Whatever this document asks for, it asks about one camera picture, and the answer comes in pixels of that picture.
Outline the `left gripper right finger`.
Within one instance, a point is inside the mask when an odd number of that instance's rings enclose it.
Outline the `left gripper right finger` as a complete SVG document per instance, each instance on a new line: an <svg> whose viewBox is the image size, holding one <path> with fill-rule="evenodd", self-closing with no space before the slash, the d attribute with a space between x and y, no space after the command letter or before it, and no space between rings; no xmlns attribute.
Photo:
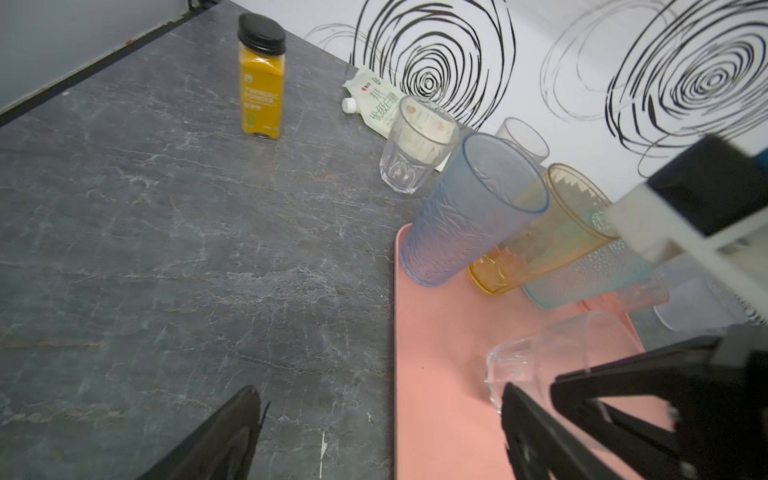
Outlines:
<svg viewBox="0 0 768 480"><path fill-rule="evenodd" d="M522 479L614 479L598 459L535 400L512 383L502 395L501 426L514 477Z"/></svg>

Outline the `clear short glass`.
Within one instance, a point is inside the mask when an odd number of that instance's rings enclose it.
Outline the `clear short glass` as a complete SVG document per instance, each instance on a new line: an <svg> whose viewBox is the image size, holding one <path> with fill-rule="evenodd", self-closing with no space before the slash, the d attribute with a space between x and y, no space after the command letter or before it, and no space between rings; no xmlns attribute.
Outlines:
<svg viewBox="0 0 768 480"><path fill-rule="evenodd" d="M494 347L486 357L485 384L496 410L502 408L505 386L512 383L552 412L549 386L557 376L588 371L643 351L621 317L592 311Z"/></svg>

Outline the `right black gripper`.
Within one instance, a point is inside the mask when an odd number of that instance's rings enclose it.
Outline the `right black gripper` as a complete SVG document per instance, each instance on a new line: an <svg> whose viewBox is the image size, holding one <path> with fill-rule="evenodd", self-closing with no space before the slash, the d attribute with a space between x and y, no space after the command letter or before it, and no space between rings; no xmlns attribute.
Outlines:
<svg viewBox="0 0 768 480"><path fill-rule="evenodd" d="M557 408L601 397L672 401L686 479L767 477L767 328L733 326L663 348L561 374Z"/></svg>

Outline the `teal green plastic cup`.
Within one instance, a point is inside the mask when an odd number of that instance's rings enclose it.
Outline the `teal green plastic cup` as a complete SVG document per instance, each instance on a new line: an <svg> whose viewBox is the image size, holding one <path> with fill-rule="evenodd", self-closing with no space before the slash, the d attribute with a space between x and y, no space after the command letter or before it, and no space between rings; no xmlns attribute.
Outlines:
<svg viewBox="0 0 768 480"><path fill-rule="evenodd" d="M653 270L652 263L617 240L526 283L522 290L536 306L554 309L645 280Z"/></svg>

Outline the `pink plastic tray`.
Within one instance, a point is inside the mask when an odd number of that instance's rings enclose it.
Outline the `pink plastic tray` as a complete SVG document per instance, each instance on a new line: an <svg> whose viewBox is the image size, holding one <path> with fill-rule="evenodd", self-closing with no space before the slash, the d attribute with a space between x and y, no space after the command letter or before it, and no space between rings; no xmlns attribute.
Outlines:
<svg viewBox="0 0 768 480"><path fill-rule="evenodd" d="M490 296L465 273L423 287L399 261L394 278L396 478L513 478L486 356L582 309L541 310L520 291Z"/></svg>

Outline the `amber yellow plastic cup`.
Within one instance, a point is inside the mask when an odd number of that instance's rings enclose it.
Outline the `amber yellow plastic cup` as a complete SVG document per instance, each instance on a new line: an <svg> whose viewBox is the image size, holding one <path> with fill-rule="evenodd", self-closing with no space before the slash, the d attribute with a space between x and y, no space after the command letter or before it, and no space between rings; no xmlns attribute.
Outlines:
<svg viewBox="0 0 768 480"><path fill-rule="evenodd" d="M468 267L490 295L516 289L619 239L607 220L611 200L584 174L562 163L543 173L548 209Z"/></svg>

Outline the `blue textured plastic cup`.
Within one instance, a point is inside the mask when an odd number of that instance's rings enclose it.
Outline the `blue textured plastic cup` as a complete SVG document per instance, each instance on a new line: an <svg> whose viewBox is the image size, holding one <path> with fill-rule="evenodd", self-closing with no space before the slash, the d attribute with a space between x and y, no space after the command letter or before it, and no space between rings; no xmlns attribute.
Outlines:
<svg viewBox="0 0 768 480"><path fill-rule="evenodd" d="M407 275L437 287L549 207L536 163L512 143L467 135L399 247Z"/></svg>

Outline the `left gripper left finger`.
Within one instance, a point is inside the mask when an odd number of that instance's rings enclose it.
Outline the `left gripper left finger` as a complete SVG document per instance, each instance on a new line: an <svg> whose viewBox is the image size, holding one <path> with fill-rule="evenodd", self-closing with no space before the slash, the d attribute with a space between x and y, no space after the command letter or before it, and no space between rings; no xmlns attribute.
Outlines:
<svg viewBox="0 0 768 480"><path fill-rule="evenodd" d="M246 479L268 409L243 387L141 477Z"/></svg>

